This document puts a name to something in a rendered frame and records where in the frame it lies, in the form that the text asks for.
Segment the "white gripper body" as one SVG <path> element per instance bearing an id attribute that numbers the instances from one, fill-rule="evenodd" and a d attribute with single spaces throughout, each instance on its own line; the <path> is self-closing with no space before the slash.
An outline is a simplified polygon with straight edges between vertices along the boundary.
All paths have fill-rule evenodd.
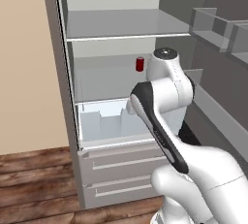
<path id="1" fill-rule="evenodd" d="M 127 110 L 128 114 L 130 114 L 130 115 L 136 114 L 136 111 L 134 110 L 130 99 L 127 100 L 126 110 Z"/>

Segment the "translucent white fridge drawer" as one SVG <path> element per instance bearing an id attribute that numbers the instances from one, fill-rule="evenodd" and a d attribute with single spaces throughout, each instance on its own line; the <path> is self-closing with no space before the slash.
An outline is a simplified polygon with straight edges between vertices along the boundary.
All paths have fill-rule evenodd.
<path id="1" fill-rule="evenodd" d="M 153 142 L 143 121 L 127 109 L 128 98 L 77 103 L 80 150 Z"/>

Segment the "glass fridge shelf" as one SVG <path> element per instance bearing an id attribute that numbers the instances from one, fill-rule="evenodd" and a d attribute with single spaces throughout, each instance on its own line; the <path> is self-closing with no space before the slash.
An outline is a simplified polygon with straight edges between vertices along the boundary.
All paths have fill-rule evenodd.
<path id="1" fill-rule="evenodd" d="M 159 9 L 69 11 L 69 42 L 188 36 L 189 25 Z"/>
<path id="2" fill-rule="evenodd" d="M 144 58 L 144 69 L 136 71 L 136 60 Z M 127 98 L 139 81 L 145 81 L 150 54 L 76 58 L 74 64 L 77 103 Z"/>

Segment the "grey freezer drawer front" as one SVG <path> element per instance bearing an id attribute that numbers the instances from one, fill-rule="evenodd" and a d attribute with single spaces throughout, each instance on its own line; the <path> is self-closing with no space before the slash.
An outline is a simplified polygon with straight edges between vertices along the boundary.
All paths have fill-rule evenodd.
<path id="1" fill-rule="evenodd" d="M 165 155 L 155 142 L 84 150 L 78 153 L 81 180 L 83 184 L 93 184 L 130 177 L 148 176 L 154 169 L 167 165 L 169 161 L 164 163 L 162 161 L 145 162 L 95 171 L 93 171 L 93 166 L 161 156 Z"/>
<path id="2" fill-rule="evenodd" d="M 78 196 L 78 201 L 82 208 L 90 209 L 157 197 L 158 194 L 152 187 L 104 197 L 95 197 L 96 193 L 145 184 L 151 184 L 150 176 L 138 176 L 101 183 L 86 184 L 82 186 L 82 193 Z"/>

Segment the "grey fridge cabinet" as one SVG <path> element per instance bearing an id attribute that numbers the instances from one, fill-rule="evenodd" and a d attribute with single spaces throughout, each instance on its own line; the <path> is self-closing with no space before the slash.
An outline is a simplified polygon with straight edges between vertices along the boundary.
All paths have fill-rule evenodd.
<path id="1" fill-rule="evenodd" d="M 75 59 L 145 53 L 150 54 L 151 58 L 153 51 L 157 49 L 157 39 L 192 36 L 189 26 L 188 36 L 131 37 L 130 39 L 69 42 L 66 38 L 69 11 L 161 10 L 159 8 L 160 0 L 45 0 L 45 2 L 78 197 L 82 193 L 82 186 L 86 184 L 83 184 L 81 180 L 78 159 L 78 153 L 83 150 L 80 150 L 78 146 L 78 111 L 76 107 L 77 102 L 75 101 L 74 77 Z M 191 77 L 198 77 L 200 75 L 200 71 L 196 69 L 186 70 L 183 67 L 182 69 Z"/>

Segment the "grey fridge door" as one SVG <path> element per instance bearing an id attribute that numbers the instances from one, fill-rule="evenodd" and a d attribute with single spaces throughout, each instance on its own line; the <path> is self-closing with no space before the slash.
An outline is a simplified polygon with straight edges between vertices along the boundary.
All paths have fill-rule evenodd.
<path id="1" fill-rule="evenodd" d="M 248 0 L 160 0 L 159 8 L 188 23 L 194 8 L 215 8 L 216 15 L 227 20 L 248 20 Z M 204 97 L 211 98 L 220 110 L 228 113 L 222 124 L 234 132 L 232 120 L 248 132 L 248 64 L 218 51 L 205 41 L 193 37 L 159 38 L 156 47 L 176 49 L 184 69 L 201 69 L 201 87 Z M 248 148 L 240 152 L 208 118 L 202 106 L 193 104 L 186 115 L 187 128 L 192 130 L 195 142 L 213 145 L 230 152 L 248 175 Z"/>

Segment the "red can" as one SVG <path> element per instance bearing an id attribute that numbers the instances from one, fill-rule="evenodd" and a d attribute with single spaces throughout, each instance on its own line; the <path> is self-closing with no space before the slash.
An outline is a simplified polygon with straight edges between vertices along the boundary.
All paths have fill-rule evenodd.
<path id="1" fill-rule="evenodd" d="M 137 72 L 142 72 L 144 69 L 144 58 L 143 57 L 138 57 L 136 60 L 136 71 Z"/>

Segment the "clear door bin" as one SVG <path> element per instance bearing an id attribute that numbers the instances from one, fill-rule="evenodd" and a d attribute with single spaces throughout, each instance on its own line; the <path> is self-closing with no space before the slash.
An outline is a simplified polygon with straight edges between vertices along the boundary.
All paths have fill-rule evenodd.
<path id="1" fill-rule="evenodd" d="M 248 69 L 248 22 L 233 27 L 227 57 Z"/>
<path id="2" fill-rule="evenodd" d="M 190 21 L 190 34 L 219 52 L 226 52 L 235 24 L 236 20 L 217 16 L 216 8 L 194 8 Z"/>

